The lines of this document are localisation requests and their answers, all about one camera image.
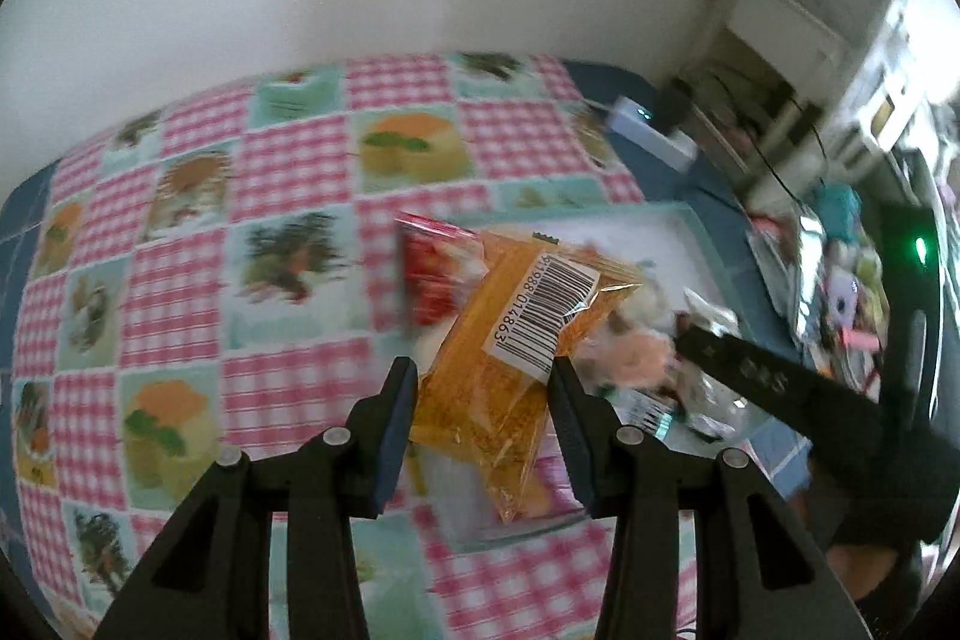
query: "checkered tablecloth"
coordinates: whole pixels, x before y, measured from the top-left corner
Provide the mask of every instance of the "checkered tablecloth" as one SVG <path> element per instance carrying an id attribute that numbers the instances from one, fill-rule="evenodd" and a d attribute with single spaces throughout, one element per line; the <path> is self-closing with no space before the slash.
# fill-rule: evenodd
<path id="1" fill-rule="evenodd" d="M 136 563 L 189 489 L 178 477 L 208 463 L 211 431 L 253 458 L 286 453 L 376 391 L 404 344 L 397 212 L 642 199 L 616 157 L 581 145 L 584 104 L 560 61 L 517 57 L 510 76 L 467 61 L 363 58 L 246 80 L 59 163 L 13 359 L 13 405 L 46 405 L 49 443 L 26 439 L 35 408 L 14 413 L 14 466 L 32 568 L 56 614 L 99 620 L 109 594 L 85 560 L 85 525 L 109 531 L 126 576 L 123 562 Z M 147 410 L 161 387 L 179 389 L 181 408 Z M 696 595 L 683 523 L 679 627 Z M 378 573 L 362 586 L 371 632 L 588 637 L 612 534 L 584 522 L 455 554 L 404 477 L 386 516 L 354 531 L 358 560 Z M 410 623 L 384 634 L 377 606 L 389 613 L 397 594 Z M 282 612 L 272 602 L 277 637 Z"/>

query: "orange spice packet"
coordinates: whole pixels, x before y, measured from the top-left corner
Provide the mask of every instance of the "orange spice packet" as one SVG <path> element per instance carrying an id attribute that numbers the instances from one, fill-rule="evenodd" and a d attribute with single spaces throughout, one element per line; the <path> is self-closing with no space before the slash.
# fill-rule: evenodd
<path id="1" fill-rule="evenodd" d="M 642 284 L 635 266 L 543 238 L 482 232 L 490 271 L 422 378 L 410 438 L 475 463 L 504 522 L 521 509 L 554 356 Z"/>

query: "blue table surface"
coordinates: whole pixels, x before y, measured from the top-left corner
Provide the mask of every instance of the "blue table surface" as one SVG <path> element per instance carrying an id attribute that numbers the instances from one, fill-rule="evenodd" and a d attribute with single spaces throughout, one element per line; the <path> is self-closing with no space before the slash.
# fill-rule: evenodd
<path id="1" fill-rule="evenodd" d="M 621 95 L 652 109 L 656 89 L 630 71 L 600 64 L 566 63 L 577 87 L 589 100 L 610 105 Z M 784 357 L 798 359 L 786 324 L 776 314 L 767 296 L 760 271 L 747 246 L 750 228 L 746 215 L 734 204 L 733 190 L 709 161 L 701 156 L 686 175 L 667 167 L 635 143 L 610 134 L 613 149 L 637 178 L 640 189 L 651 201 L 685 201 L 707 229 L 717 252 L 730 271 L 743 302 L 757 343 Z M 56 164 L 25 180 L 7 200 L 0 212 L 0 511 L 6 515 L 14 544 L 10 548 L 13 568 L 23 579 L 31 596 L 46 608 L 46 600 L 37 588 L 22 539 L 11 454 L 10 407 L 13 332 L 21 295 L 27 284 L 30 261 L 40 237 L 40 220 L 46 204 Z M 808 445 L 798 435 L 771 421 L 751 437 L 751 445 L 760 461 L 773 474 L 781 494 L 787 495 L 806 479 L 805 450 Z"/>

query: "pink gingham square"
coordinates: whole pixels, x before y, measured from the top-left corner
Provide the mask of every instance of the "pink gingham square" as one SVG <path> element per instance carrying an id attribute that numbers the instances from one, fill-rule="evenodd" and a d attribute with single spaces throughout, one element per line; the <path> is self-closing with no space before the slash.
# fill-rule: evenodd
<path id="1" fill-rule="evenodd" d="M 240 136 L 247 125 L 250 85 L 208 92 L 176 107 L 163 121 L 162 156 L 179 155 Z"/>
<path id="2" fill-rule="evenodd" d="M 550 55 L 535 55 L 533 62 L 551 98 L 557 101 L 584 100 L 577 86 L 570 79 L 566 66 L 563 66 L 559 59 Z"/>
<path id="3" fill-rule="evenodd" d="M 596 618 L 607 582 L 613 526 L 586 521 L 479 554 L 453 554 L 432 510 L 413 518 L 432 591 L 456 637 L 554 637 Z"/>
<path id="4" fill-rule="evenodd" d="M 121 307 L 121 367 L 219 355 L 226 234 L 220 228 L 138 247 Z"/>
<path id="5" fill-rule="evenodd" d="M 41 277 L 24 290 L 13 340 L 14 375 L 30 377 L 54 371 L 56 332 L 65 288 L 64 271 Z"/>
<path id="6" fill-rule="evenodd" d="M 290 453 L 342 426 L 353 403 L 377 388 L 366 338 L 232 357 L 222 381 L 227 440 L 251 458 Z"/>
<path id="7" fill-rule="evenodd" d="M 549 177 L 590 172 L 587 156 L 549 101 L 461 101 L 464 138 L 483 175 Z"/>
<path id="8" fill-rule="evenodd" d="M 376 330 L 389 330 L 400 325 L 397 213 L 413 213 L 442 220 L 450 215 L 488 212 L 491 209 L 491 194 L 484 183 L 464 182 L 365 197 L 356 199 L 354 206 L 357 210 L 361 263 L 371 303 L 371 322 Z"/>
<path id="9" fill-rule="evenodd" d="M 83 215 L 83 228 L 70 266 L 131 252 L 153 190 L 152 167 L 141 167 L 101 182 Z"/>
<path id="10" fill-rule="evenodd" d="M 56 165 L 53 181 L 50 183 L 51 204 L 69 199 L 97 181 L 105 146 L 106 142 L 101 134 L 64 156 Z"/>
<path id="11" fill-rule="evenodd" d="M 154 542 L 160 530 L 170 518 L 169 513 L 163 515 L 146 515 L 144 513 L 132 512 L 130 514 L 130 525 L 133 528 L 133 536 L 136 538 L 136 552 L 138 555 L 144 555 L 147 548 Z"/>
<path id="12" fill-rule="evenodd" d="M 607 172 L 600 172 L 597 175 L 603 190 L 607 193 L 607 199 L 611 204 L 637 203 L 643 201 L 643 194 L 634 175 L 626 167 L 613 167 Z"/>
<path id="13" fill-rule="evenodd" d="M 448 66 L 438 55 L 385 55 L 347 61 L 350 109 L 453 101 Z"/>
<path id="14" fill-rule="evenodd" d="M 99 507 L 127 507 L 120 477 L 112 372 L 56 375 L 50 411 L 50 439 L 67 499 Z"/>
<path id="15" fill-rule="evenodd" d="M 350 200 L 349 133 L 342 115 L 248 133 L 234 181 L 233 220 Z"/>
<path id="16" fill-rule="evenodd" d="M 24 482 L 19 486 L 23 536 L 37 582 L 80 605 L 59 496 Z"/>

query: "red packet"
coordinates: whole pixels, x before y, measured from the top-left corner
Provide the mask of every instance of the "red packet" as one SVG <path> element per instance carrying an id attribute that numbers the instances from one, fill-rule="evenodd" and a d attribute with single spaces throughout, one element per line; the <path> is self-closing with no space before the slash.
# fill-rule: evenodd
<path id="1" fill-rule="evenodd" d="M 459 311 L 487 271 L 472 231 L 400 213 L 403 280 L 414 325 L 432 326 Z"/>

